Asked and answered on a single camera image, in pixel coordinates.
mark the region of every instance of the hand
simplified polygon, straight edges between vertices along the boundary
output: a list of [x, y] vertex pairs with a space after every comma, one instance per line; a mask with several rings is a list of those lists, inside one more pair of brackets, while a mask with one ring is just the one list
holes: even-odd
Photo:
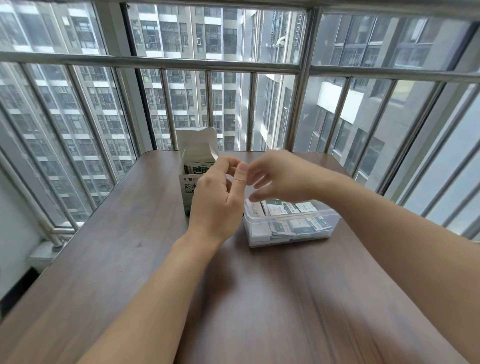
[[286, 150], [271, 150], [249, 165], [247, 184], [257, 189], [250, 196], [252, 202], [278, 198], [295, 203], [320, 199], [323, 182], [339, 177]]
[[215, 249], [233, 235], [243, 215], [247, 168], [237, 158], [218, 158], [197, 182], [187, 234], [211, 242]]

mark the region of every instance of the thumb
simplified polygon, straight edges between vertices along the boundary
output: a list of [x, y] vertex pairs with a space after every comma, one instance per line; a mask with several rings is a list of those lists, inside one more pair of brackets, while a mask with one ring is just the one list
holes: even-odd
[[237, 170], [233, 176], [232, 187], [230, 188], [230, 194], [228, 195], [227, 202], [234, 200], [236, 202], [240, 201], [240, 203], [243, 203], [243, 199], [245, 198], [245, 187], [247, 186], [247, 170], [248, 166], [244, 162], [241, 162], [237, 166]]
[[249, 199], [252, 202], [260, 202], [268, 198], [271, 198], [273, 194], [274, 194], [273, 185], [269, 184], [268, 186], [265, 186], [260, 190], [256, 190], [254, 193], [250, 195]]

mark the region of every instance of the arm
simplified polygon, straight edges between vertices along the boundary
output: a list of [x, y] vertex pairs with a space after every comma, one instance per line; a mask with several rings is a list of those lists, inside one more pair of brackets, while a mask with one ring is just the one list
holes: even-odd
[[480, 363], [480, 246], [289, 152], [254, 161], [248, 184], [255, 182], [265, 187], [252, 201], [317, 199], [336, 210], [439, 332]]
[[221, 157], [198, 181], [187, 233], [79, 364], [173, 362], [195, 286], [241, 221], [246, 178], [245, 163]]

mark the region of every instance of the person's right hand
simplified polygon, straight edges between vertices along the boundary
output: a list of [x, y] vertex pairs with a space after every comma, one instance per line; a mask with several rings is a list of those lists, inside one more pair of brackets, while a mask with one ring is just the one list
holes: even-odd
[[247, 184], [257, 189], [250, 201], [277, 198], [295, 203], [320, 199], [323, 182], [338, 176], [286, 150], [270, 150], [248, 167]]

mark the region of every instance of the black baseboard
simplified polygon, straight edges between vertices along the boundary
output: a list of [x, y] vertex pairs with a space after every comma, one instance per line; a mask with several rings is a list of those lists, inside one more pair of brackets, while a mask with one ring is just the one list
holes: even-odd
[[8, 291], [5, 297], [0, 300], [0, 320], [8, 315], [38, 277], [40, 277], [38, 272], [30, 268], [17, 284]]

